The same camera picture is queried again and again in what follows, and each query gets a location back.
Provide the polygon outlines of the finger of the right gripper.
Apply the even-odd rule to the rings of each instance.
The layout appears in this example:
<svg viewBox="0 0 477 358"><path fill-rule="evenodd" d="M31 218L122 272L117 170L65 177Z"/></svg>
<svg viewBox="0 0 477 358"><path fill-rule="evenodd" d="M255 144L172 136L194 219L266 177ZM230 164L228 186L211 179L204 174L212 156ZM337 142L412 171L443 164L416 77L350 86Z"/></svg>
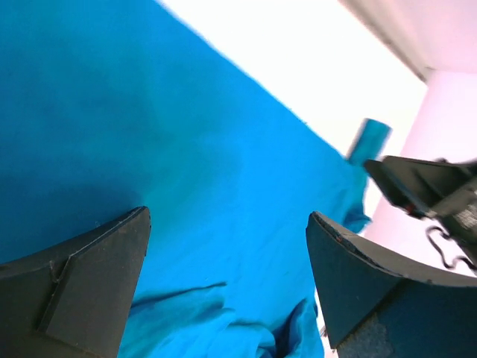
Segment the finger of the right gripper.
<svg viewBox="0 0 477 358"><path fill-rule="evenodd" d="M366 160L364 168L388 202L401 210L411 203L411 190L416 180L407 157L386 156L382 160Z"/></svg>

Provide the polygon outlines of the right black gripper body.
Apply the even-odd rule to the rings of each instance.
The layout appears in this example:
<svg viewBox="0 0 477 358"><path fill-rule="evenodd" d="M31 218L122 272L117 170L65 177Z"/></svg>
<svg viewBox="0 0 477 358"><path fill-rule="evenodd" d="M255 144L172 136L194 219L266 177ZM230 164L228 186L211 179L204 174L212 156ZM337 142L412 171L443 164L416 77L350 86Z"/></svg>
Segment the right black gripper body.
<svg viewBox="0 0 477 358"><path fill-rule="evenodd" d="M412 160L417 182L405 207L415 219L434 219L462 245L476 244L476 161Z"/></svg>

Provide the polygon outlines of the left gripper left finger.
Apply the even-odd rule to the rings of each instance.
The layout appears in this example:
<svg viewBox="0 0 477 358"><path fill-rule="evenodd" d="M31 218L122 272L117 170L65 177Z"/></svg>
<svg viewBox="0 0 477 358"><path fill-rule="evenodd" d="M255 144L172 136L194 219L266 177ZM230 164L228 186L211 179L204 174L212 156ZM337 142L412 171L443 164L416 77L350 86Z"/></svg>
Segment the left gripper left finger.
<svg viewBox="0 0 477 358"><path fill-rule="evenodd" d="M1 265L1 356L117 357L150 232L137 207Z"/></svg>

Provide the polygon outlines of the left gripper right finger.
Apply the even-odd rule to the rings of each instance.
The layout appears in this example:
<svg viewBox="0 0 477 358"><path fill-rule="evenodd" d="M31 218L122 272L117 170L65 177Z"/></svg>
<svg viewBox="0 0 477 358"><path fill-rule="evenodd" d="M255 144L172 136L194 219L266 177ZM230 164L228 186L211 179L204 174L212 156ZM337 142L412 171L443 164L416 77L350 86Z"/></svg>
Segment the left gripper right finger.
<svg viewBox="0 0 477 358"><path fill-rule="evenodd" d="M340 357L476 357L474 277L409 259L318 212L306 242Z"/></svg>

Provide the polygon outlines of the blue t shirt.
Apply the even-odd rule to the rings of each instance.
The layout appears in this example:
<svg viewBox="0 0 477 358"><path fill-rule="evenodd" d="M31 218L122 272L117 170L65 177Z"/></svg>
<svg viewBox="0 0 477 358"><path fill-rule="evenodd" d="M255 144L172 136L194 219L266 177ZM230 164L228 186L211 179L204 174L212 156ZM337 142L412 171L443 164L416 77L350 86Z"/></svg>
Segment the blue t shirt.
<svg viewBox="0 0 477 358"><path fill-rule="evenodd" d="M351 231L342 157L155 1L1 3L1 260L146 206L120 357L321 357L309 214Z"/></svg>

